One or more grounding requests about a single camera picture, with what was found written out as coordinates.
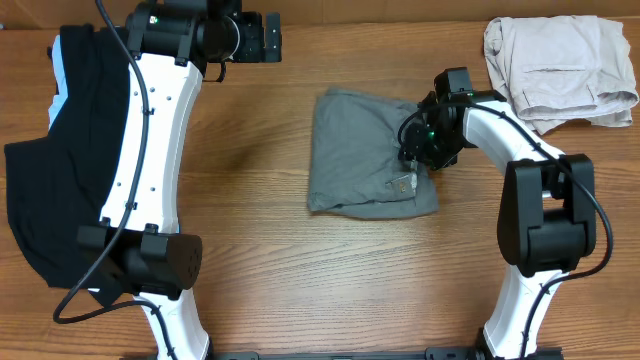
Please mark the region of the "grey shorts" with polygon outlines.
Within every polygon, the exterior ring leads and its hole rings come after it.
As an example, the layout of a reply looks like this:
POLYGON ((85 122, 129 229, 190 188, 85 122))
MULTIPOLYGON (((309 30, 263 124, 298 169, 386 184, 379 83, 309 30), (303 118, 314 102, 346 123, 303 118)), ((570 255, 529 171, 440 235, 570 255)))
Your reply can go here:
POLYGON ((315 105, 307 205, 361 219, 439 210, 426 167, 398 158, 397 131, 415 103, 331 88, 315 105))

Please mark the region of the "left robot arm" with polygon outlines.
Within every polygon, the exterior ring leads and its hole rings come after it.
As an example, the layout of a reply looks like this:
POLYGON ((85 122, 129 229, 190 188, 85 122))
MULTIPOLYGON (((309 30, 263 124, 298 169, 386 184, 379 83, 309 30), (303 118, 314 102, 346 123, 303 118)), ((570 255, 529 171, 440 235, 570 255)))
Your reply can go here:
POLYGON ((77 240, 90 273, 145 312, 161 359, 209 359, 197 312, 200 237, 181 231, 177 188, 186 130, 209 64, 276 63, 278 13, 238 1, 144 1, 127 17, 128 113, 114 180, 77 240))

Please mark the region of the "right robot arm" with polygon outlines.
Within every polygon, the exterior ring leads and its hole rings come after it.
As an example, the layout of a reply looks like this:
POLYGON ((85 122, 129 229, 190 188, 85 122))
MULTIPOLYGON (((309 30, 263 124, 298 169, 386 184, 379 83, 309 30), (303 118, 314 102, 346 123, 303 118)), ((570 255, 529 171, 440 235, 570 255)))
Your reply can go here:
POLYGON ((470 347, 432 347, 428 359, 560 359, 537 335, 560 284, 596 245, 594 168, 529 130, 497 91, 476 91, 464 67, 444 70, 398 130, 399 158, 431 170, 476 147, 503 174, 497 240, 507 263, 494 311, 470 347))

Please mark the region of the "folded beige shorts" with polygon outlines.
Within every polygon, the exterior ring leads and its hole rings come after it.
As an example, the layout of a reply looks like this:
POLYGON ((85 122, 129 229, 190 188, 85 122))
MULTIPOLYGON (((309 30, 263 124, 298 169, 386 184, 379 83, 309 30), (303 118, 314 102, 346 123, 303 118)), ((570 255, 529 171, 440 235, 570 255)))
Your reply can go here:
POLYGON ((492 87, 540 134, 574 119, 628 127, 639 103, 623 24, 596 16, 498 17, 484 32, 492 87))

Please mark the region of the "light blue garment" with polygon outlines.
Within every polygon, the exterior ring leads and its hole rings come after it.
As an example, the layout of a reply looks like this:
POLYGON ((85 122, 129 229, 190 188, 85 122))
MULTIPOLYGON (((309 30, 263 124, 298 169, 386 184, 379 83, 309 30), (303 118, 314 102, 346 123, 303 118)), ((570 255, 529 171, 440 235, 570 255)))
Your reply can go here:
POLYGON ((68 98, 68 87, 62 56, 61 37, 57 35, 49 52, 53 74, 56 82, 56 93, 48 109, 49 128, 51 128, 68 98))

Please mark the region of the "black garment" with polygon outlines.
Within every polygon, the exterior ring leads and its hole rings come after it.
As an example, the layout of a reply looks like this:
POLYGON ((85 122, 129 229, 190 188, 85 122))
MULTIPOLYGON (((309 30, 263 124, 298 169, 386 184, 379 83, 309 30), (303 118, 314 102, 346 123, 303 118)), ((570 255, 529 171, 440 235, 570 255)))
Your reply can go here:
POLYGON ((67 96, 48 134, 5 146, 7 216, 31 267, 54 288, 90 267, 76 240, 95 226, 111 190, 129 105, 127 58, 115 36, 90 25, 59 33, 67 96))

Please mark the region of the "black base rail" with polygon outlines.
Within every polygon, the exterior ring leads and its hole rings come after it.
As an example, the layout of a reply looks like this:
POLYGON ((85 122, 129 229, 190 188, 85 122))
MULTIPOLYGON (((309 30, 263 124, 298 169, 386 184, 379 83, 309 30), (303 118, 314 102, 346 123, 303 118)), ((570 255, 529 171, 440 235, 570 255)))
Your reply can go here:
POLYGON ((214 353, 207 350, 205 360, 490 360, 488 351, 474 347, 432 347, 422 352, 355 352, 260 355, 256 352, 214 353))

